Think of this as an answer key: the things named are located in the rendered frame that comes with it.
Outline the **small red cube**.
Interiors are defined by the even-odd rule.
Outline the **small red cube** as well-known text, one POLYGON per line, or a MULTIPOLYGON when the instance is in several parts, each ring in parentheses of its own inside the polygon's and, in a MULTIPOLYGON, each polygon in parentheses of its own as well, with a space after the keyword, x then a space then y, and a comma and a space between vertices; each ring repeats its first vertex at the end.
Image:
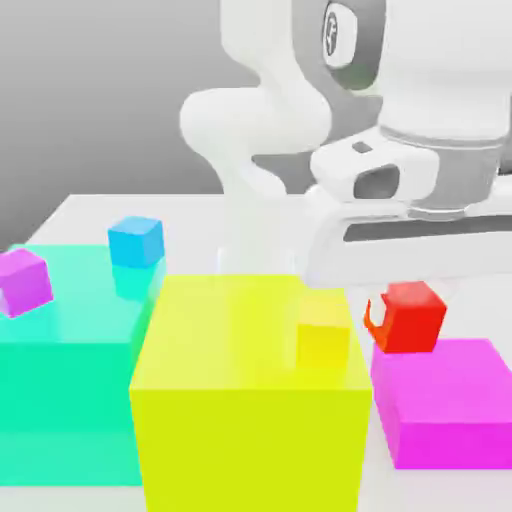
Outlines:
POLYGON ((371 319, 371 300, 363 317, 379 349, 386 354, 432 352, 447 311, 439 295, 424 281, 414 281, 391 283, 380 297, 382 324, 371 319))

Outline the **small blue cube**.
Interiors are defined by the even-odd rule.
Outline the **small blue cube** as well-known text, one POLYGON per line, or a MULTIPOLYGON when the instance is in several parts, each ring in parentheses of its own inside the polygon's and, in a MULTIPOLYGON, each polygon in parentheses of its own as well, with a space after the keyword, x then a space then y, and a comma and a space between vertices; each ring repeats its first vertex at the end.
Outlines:
POLYGON ((113 265, 146 268, 165 256, 161 220, 128 216, 107 231, 113 265))

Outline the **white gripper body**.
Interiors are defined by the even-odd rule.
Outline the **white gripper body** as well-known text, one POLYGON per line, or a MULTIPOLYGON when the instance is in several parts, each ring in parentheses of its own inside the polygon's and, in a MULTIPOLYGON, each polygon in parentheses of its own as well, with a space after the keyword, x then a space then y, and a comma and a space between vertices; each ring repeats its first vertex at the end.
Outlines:
POLYGON ((512 175, 456 220, 413 219, 391 200, 341 204, 319 185, 305 199, 302 277, 313 288, 512 273, 512 175))

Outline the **small yellow cube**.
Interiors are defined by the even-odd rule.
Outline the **small yellow cube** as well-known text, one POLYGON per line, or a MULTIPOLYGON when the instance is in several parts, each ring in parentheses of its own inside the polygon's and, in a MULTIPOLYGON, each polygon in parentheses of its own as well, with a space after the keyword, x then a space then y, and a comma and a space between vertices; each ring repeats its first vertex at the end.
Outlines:
POLYGON ((343 368, 350 338, 351 319, 343 296, 311 296, 302 300, 296 342, 299 367, 343 368))

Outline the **large teal box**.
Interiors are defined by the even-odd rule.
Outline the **large teal box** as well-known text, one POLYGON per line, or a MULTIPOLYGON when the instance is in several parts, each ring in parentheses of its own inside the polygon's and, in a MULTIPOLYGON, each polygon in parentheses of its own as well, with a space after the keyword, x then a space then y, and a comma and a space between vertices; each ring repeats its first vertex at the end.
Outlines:
POLYGON ((0 314, 0 486, 138 486, 129 385, 166 274, 105 245, 28 245, 53 301, 0 314))

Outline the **large magenta box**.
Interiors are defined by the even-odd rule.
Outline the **large magenta box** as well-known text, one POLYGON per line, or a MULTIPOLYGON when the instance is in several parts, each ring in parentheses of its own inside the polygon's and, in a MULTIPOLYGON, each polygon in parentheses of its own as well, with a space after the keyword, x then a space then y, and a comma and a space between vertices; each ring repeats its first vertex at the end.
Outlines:
POLYGON ((512 470, 512 370, 489 340, 375 349, 371 378, 395 468, 512 470))

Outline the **small purple cube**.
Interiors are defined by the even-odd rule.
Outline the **small purple cube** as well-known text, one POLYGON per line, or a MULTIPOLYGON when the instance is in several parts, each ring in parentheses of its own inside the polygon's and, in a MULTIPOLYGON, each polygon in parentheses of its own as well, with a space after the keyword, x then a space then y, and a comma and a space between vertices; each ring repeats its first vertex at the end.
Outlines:
POLYGON ((0 312, 15 318, 53 300, 46 261, 17 248, 0 254, 0 312))

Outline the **large yellow box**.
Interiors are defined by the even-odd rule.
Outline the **large yellow box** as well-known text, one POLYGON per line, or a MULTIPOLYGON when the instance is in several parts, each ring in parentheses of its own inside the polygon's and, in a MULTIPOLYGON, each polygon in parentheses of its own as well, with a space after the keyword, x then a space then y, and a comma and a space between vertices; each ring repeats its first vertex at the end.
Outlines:
POLYGON ((331 295, 166 277, 130 385, 148 512, 357 512, 372 388, 352 321, 343 368, 296 362, 302 300, 331 295))

